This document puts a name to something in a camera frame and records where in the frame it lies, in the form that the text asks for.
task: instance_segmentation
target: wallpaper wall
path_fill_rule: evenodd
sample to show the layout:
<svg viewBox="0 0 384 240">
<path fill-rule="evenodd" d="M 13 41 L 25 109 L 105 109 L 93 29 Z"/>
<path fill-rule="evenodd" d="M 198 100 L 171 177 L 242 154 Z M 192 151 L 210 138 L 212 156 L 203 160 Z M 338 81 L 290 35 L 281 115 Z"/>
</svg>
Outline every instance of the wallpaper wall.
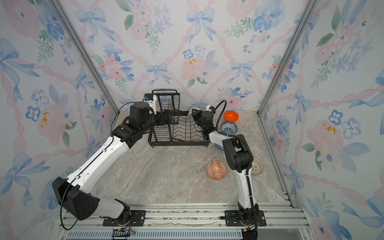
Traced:
<svg viewBox="0 0 384 240">
<path fill-rule="evenodd" d="M 51 239 L 51 184 L 109 135 L 111 111 L 45 1 L 0 2 L 0 239 Z"/>
<path fill-rule="evenodd" d="M 384 239 L 383 12 L 321 0 L 263 113 L 317 240 Z"/>
<path fill-rule="evenodd" d="M 256 110 L 306 0 L 61 3 L 120 106 L 165 88 L 182 109 Z"/>
</svg>

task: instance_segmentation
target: metal bracket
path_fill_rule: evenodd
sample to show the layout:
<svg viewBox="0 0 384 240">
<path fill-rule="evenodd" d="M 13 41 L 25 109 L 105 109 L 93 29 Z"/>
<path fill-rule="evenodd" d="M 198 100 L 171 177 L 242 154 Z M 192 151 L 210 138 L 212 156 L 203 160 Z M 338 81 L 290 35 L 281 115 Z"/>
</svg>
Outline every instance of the metal bracket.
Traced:
<svg viewBox="0 0 384 240">
<path fill-rule="evenodd" d="M 145 220 L 145 210 L 130 210 L 133 219 L 131 221 L 132 227 L 142 227 L 144 226 Z M 106 217 L 103 222 L 104 227 L 119 227 L 117 223 L 114 222 L 113 218 Z"/>
<path fill-rule="evenodd" d="M 225 214 L 225 224 L 227 227 L 243 227 L 244 225 L 240 222 L 240 217 L 238 211 L 236 210 L 226 210 Z M 264 212 L 259 210 L 259 215 L 256 216 L 257 226 L 265 227 L 266 221 Z"/>
</svg>

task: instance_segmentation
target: black wire dish rack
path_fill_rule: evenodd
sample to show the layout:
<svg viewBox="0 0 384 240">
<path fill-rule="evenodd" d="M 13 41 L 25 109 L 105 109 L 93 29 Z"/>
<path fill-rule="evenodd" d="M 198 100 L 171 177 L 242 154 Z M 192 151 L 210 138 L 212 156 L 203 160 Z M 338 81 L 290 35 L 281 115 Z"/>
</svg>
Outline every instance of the black wire dish rack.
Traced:
<svg viewBox="0 0 384 240">
<path fill-rule="evenodd" d="M 150 146 L 208 146 L 207 136 L 188 112 L 180 111 L 180 93 L 174 89 L 153 90 L 157 98 L 156 114 L 159 123 L 148 136 Z"/>
</svg>

